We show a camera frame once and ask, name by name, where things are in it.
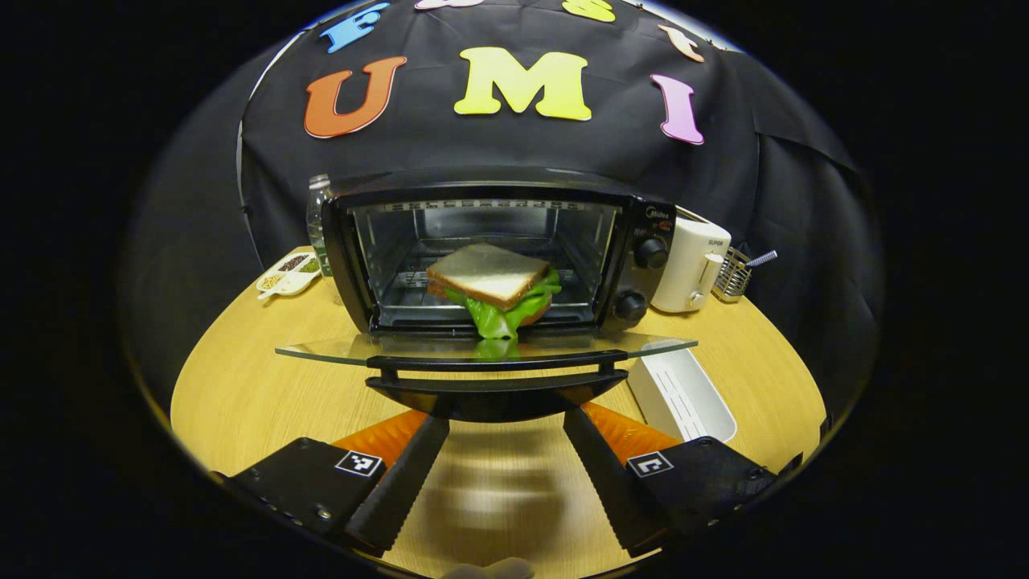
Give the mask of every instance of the brand logo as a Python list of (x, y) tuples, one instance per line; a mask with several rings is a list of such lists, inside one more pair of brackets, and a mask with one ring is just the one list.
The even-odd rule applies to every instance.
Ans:
[(667, 219), (668, 218), (668, 213), (665, 213), (663, 211), (659, 211), (659, 210), (654, 209), (653, 205), (650, 205), (649, 207), (646, 208), (646, 216), (648, 216), (648, 217), (661, 217), (663, 219)]

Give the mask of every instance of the orange gripper part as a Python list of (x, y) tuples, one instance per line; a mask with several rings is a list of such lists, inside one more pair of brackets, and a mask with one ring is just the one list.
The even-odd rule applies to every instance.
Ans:
[(332, 446), (346, 448), (363, 455), (382, 458), (386, 468), (392, 467), (400, 458), (404, 447), (418, 432), (428, 414), (418, 410), (409, 410), (387, 419), (381, 423), (357, 431), (356, 433), (332, 443)]
[(592, 402), (583, 404), (582, 411), (600, 431), (623, 466), (633, 457), (682, 444), (681, 440)]

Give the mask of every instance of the orange letter u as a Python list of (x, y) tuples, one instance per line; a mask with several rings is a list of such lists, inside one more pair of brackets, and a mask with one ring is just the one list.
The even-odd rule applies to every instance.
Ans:
[(304, 113), (305, 130), (312, 137), (328, 139), (360, 131), (370, 124), (386, 110), (393, 88), (393, 74), (405, 62), (407, 59), (404, 57), (392, 57), (365, 66), (363, 70), (368, 73), (368, 92), (364, 96), (364, 104), (346, 114), (335, 111), (335, 99), (343, 82), (353, 74), (351, 71), (341, 70), (312, 82), (308, 86), (311, 96)]

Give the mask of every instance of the plastic water bottle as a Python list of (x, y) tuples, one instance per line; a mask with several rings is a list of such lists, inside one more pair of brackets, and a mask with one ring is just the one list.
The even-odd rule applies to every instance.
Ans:
[(321, 206), (327, 198), (332, 197), (329, 189), (328, 175), (315, 175), (311, 177), (308, 186), (311, 190), (311, 197), (308, 201), (308, 237), (311, 238), (311, 245), (318, 255), (318, 263), (321, 264), (322, 275), (329, 277), (332, 269), (328, 266), (328, 256), (325, 252), (325, 236), (322, 232)]

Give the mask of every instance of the colorful foam letter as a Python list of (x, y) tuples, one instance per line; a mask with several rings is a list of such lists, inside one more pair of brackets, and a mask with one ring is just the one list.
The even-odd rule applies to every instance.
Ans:
[(565, 0), (561, 7), (575, 14), (600, 22), (614, 22), (611, 5), (604, 0)]
[(703, 143), (704, 135), (697, 130), (694, 108), (689, 102), (689, 96), (694, 94), (693, 86), (660, 74), (651, 74), (650, 79), (661, 86), (661, 93), (665, 97), (666, 120), (661, 124), (662, 132), (687, 143)]
[(546, 52), (529, 70), (522, 68), (504, 48), (482, 46), (461, 50), (470, 64), (468, 88), (454, 103), (459, 114), (493, 114), (500, 101), (493, 98), (493, 84), (514, 112), (523, 112), (540, 88), (543, 98), (536, 111), (543, 116), (589, 120), (593, 111), (582, 102), (582, 68), (586, 59), (566, 52)]
[(681, 30), (660, 24), (658, 25), (658, 28), (668, 33), (668, 37), (672, 40), (672, 44), (678, 48), (680, 52), (697, 62), (704, 62), (704, 57), (694, 51), (694, 48), (697, 47), (697, 42), (686, 38), (686, 35), (683, 34)]
[(482, 4), (483, 0), (422, 0), (418, 4), (415, 4), (416, 10), (431, 10), (433, 8), (442, 8), (443, 6), (454, 6), (455, 8), (464, 8), (465, 6), (474, 6), (476, 4)]
[(393, 74), (405, 62), (407, 59), (404, 57), (392, 57), (365, 66), (363, 70), (369, 76), (364, 103), (357, 110), (346, 114), (335, 111), (335, 99), (343, 88), (343, 82), (352, 73), (341, 70), (315, 80), (308, 85), (311, 96), (304, 113), (304, 129), (312, 137), (327, 139), (367, 126), (386, 110), (390, 91), (393, 89)]
[(328, 47), (328, 51), (332, 53), (371, 32), (375, 28), (371, 25), (379, 22), (379, 19), (382, 17), (379, 10), (386, 8), (386, 6), (389, 6), (389, 2), (380, 2), (370, 8), (361, 10), (322, 32), (318, 37), (328, 36), (329, 40), (332, 41), (332, 45)]

